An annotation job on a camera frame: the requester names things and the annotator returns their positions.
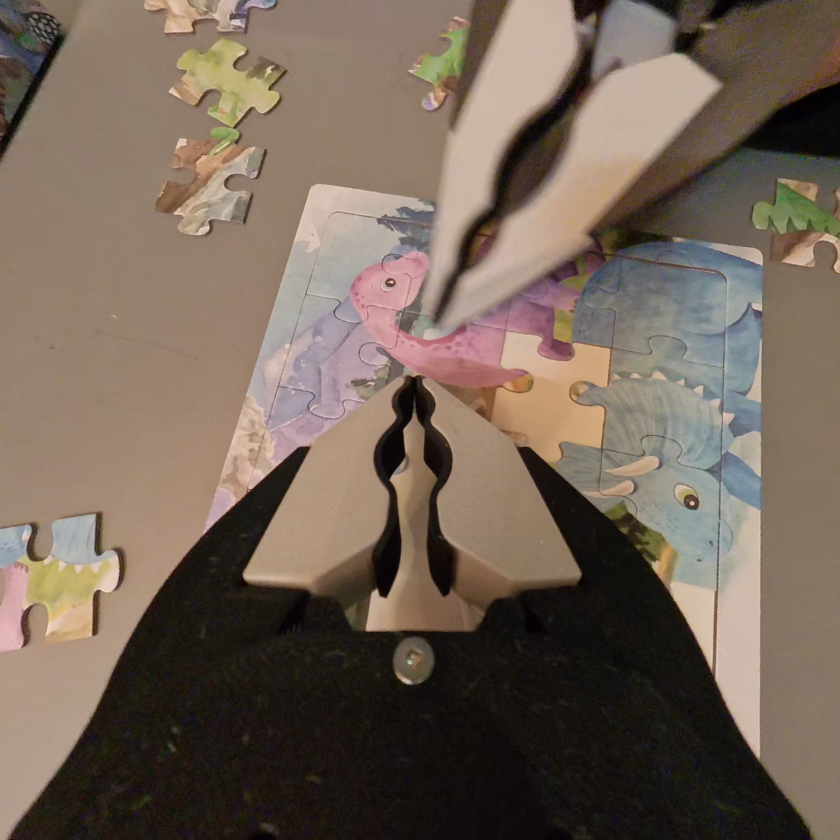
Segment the green yellow puzzle piece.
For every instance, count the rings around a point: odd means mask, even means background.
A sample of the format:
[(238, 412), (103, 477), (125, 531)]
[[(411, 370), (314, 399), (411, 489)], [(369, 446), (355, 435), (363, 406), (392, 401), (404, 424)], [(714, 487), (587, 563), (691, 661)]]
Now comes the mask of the green yellow puzzle piece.
[(207, 50), (189, 49), (176, 62), (182, 77), (170, 89), (175, 98), (195, 107), (210, 92), (218, 100), (207, 114), (229, 128), (235, 128), (251, 112), (264, 115), (280, 101), (273, 86), (287, 74), (282, 65), (263, 57), (246, 70), (236, 62), (247, 53), (239, 43), (221, 38)]

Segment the dinosaur puzzle tray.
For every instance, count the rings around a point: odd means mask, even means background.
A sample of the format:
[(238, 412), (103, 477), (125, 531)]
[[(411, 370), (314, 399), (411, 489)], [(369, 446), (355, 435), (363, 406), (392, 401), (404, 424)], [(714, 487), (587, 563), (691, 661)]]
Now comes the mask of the dinosaur puzzle tray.
[[(266, 422), (276, 398), (303, 299), (307, 295), (328, 215), (345, 209), (354, 213), (381, 215), (398, 207), (431, 211), (434, 215), (431, 203), (404, 196), (323, 184), (310, 189), (217, 483), (206, 520), (207, 528), (249, 490), (249, 480), (266, 434)], [(657, 238), (652, 234), (631, 234), (629, 245), (595, 244), (589, 249), (599, 248), (606, 261), (608, 255), (622, 249), (665, 239), (681, 240), (675, 237)], [(401, 328), (407, 333), (426, 339), (444, 336), (421, 315), (426, 253), (415, 250), (399, 255), (391, 261), (364, 269), (352, 280), (347, 298), (363, 320), (368, 307), (382, 307), (402, 313)], [(683, 360), (686, 347), (674, 339), (651, 339), (652, 352), (649, 353), (572, 341), (574, 356), (567, 361), (556, 361), (537, 352), (538, 336), (508, 330), (506, 335), (501, 365), (531, 373), (533, 383), (541, 377), (556, 384), (586, 381), (606, 386), (613, 378), (630, 375), (648, 378), (658, 371), (670, 381), (684, 381), (691, 389), (701, 385), (706, 398), (720, 398), (723, 410), (734, 415), (731, 422), (734, 442), (721, 461), (707, 469), (719, 478), (728, 496), (728, 522), (733, 536), (730, 550), (719, 561), (716, 589), (677, 582), (676, 553), (656, 532), (646, 530), (621, 508), (606, 515), (635, 544), (670, 589), (710, 660), (733, 716), (746, 739), (755, 751), (759, 751), (761, 356), (753, 388), (744, 395), (725, 388), (723, 369)], [(412, 374), (413, 371), (393, 361), (391, 377), (380, 390), (393, 379)], [(497, 391), (503, 387), (444, 386), (491, 422)]]

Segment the blue dinosaur body puzzle piece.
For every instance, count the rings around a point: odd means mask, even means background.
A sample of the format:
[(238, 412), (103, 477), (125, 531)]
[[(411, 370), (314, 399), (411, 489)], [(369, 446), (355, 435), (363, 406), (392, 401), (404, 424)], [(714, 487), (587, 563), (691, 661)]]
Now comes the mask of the blue dinosaur body puzzle piece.
[(665, 239), (605, 259), (581, 290), (572, 340), (652, 352), (653, 338), (685, 345), (682, 359), (724, 370), (731, 392), (748, 394), (760, 367), (763, 263), (709, 243)]

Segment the pastel purple pink puzzle piece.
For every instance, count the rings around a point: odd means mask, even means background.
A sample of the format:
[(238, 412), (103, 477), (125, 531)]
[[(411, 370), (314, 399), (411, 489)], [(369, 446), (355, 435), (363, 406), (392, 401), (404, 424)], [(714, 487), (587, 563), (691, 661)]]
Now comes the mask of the pastel purple pink puzzle piece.
[(306, 295), (269, 426), (340, 419), (389, 382), (392, 363), (348, 298)]

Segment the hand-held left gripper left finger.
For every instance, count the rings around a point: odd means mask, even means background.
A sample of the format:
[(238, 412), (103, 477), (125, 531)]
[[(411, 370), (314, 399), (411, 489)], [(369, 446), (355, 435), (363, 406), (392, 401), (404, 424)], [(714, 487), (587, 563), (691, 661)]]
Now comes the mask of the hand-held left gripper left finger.
[(404, 376), (316, 439), (245, 567), (251, 585), (334, 599), (387, 596), (402, 554), (392, 476), (416, 378)]

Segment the green tan puzzle piece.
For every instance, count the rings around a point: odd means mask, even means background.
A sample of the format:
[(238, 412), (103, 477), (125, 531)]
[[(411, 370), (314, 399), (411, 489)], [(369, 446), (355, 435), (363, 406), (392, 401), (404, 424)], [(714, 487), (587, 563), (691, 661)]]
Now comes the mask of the green tan puzzle piece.
[(409, 67), (408, 73), (428, 85), (422, 107), (427, 112), (439, 110), (456, 91), (466, 64), (470, 22), (459, 16), (449, 19), (440, 35), (446, 45), (438, 55), (422, 54)]

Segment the illustrated puzzle box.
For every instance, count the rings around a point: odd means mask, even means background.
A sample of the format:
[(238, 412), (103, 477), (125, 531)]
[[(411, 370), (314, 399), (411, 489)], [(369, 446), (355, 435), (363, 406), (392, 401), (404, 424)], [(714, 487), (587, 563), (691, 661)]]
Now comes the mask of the illustrated puzzle box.
[(35, 1), (1, 2), (1, 152), (11, 143), (64, 40), (58, 18)]

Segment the purple dinosaur body puzzle piece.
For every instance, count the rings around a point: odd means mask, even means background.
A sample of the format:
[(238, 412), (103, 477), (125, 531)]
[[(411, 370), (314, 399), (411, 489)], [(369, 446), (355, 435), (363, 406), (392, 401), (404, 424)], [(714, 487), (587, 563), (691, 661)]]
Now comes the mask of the purple dinosaur body puzzle piece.
[(537, 280), (524, 293), (519, 293), (491, 310), (471, 319), (485, 327), (506, 329), (518, 333), (546, 333), (553, 337), (555, 307), (573, 305), (572, 289), (561, 287), (554, 276)]

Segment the brown grey puzzle piece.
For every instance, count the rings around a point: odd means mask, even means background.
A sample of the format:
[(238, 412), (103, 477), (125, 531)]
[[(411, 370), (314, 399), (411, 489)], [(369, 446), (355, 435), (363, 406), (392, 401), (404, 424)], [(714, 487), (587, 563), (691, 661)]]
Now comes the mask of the brown grey puzzle piece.
[(243, 145), (239, 139), (240, 132), (227, 126), (211, 129), (204, 140), (179, 139), (171, 168), (189, 173), (192, 180), (165, 182), (154, 210), (179, 217), (178, 230), (190, 236), (209, 235), (215, 222), (243, 224), (252, 194), (230, 189), (228, 181), (237, 176), (256, 179), (266, 150)]

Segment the blue white puzzle piece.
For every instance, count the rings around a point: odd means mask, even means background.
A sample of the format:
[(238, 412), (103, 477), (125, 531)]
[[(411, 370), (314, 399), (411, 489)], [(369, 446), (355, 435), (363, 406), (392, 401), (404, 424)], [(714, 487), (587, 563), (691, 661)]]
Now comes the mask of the blue white puzzle piece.
[(599, 386), (578, 381), (570, 389), (580, 406), (605, 411), (604, 449), (623, 455), (659, 455), (683, 466), (708, 469), (734, 442), (732, 413), (720, 398), (706, 398), (701, 385), (689, 388), (656, 371), (613, 378)]

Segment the green dinosaur brown puzzle piece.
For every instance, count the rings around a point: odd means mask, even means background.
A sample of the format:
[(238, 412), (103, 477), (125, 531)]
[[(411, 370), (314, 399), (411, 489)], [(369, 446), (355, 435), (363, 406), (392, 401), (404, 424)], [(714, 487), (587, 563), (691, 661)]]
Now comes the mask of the green dinosaur brown puzzle piece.
[(771, 233), (770, 261), (804, 268), (816, 267), (815, 246), (834, 249), (833, 270), (839, 273), (839, 189), (833, 209), (818, 205), (820, 187), (814, 183), (779, 178), (773, 199), (752, 207), (752, 226)]

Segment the purple blue green puzzle piece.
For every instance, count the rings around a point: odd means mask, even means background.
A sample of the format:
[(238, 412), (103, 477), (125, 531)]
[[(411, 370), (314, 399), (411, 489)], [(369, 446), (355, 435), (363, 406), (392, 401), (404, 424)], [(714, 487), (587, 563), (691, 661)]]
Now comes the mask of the purple blue green puzzle piece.
[(522, 333), (538, 336), (540, 339), (537, 352), (544, 358), (552, 361), (568, 361), (574, 356), (574, 347), (572, 346), (572, 335), (574, 326), (574, 311), (577, 302), (583, 291), (583, 288), (596, 270), (598, 270), (605, 262), (603, 252), (599, 248), (591, 248), (586, 250), (582, 255), (566, 261), (556, 268), (550, 274), (544, 276), (554, 276), (561, 287), (572, 289), (574, 295), (574, 304), (567, 304), (561, 306), (559, 302), (553, 303), (555, 307), (555, 324), (553, 337), (544, 333)]

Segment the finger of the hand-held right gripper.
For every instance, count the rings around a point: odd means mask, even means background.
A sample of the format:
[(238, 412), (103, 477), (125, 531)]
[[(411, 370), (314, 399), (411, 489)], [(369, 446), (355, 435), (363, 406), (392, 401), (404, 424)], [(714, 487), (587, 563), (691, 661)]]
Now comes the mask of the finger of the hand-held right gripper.
[(456, 327), (494, 308), (585, 250), (597, 224), (720, 88), (675, 53), (604, 76), (574, 117), (560, 162), (503, 220), (489, 255), (458, 279), (438, 324)]
[(468, 89), (460, 94), (437, 187), (425, 312), (437, 323), (460, 323), (492, 308), (489, 293), (466, 304), (474, 242), (501, 224), (534, 191), (526, 173), (541, 139), (566, 105), (564, 91), (581, 64), (581, 35), (569, 1), (512, 1), (476, 13)]

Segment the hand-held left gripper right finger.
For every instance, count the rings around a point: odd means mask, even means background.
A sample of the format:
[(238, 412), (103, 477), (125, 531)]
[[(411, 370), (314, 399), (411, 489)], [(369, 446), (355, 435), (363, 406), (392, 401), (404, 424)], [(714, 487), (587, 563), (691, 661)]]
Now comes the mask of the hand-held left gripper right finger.
[(442, 595), (474, 611), (524, 592), (576, 585), (581, 569), (520, 449), (445, 388), (415, 379), (428, 499), (427, 561)]

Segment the peach purple puzzle piece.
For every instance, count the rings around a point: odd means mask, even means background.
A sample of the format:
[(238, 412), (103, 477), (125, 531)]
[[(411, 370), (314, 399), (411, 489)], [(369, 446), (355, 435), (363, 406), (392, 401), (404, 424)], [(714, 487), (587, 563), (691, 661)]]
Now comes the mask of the peach purple puzzle piece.
[(190, 35), (195, 25), (213, 22), (219, 33), (245, 32), (246, 17), (235, 15), (237, 1), (144, 1), (143, 8), (151, 13), (164, 14), (163, 32), (166, 35)]

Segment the pink yellow blue puzzle piece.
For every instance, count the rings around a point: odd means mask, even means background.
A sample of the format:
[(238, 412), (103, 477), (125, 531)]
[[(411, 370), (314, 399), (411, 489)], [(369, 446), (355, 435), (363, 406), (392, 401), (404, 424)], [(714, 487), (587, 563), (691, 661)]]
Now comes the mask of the pink yellow blue puzzle piece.
[(35, 606), (46, 611), (48, 644), (97, 632), (98, 596), (117, 590), (123, 577), (121, 552), (100, 549), (101, 525), (99, 511), (54, 520), (51, 549), (41, 560), (30, 549), (33, 524), (1, 529), (2, 652), (26, 645), (25, 616)]

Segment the pink dinosaur head puzzle piece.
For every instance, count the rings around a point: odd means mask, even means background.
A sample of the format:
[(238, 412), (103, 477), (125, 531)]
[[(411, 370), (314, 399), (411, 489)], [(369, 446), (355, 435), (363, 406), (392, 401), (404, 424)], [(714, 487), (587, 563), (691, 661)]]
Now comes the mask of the pink dinosaur head puzzle piece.
[(307, 294), (342, 301), (363, 270), (415, 250), (427, 252), (433, 213), (399, 206), (370, 215), (337, 210), (328, 215)]

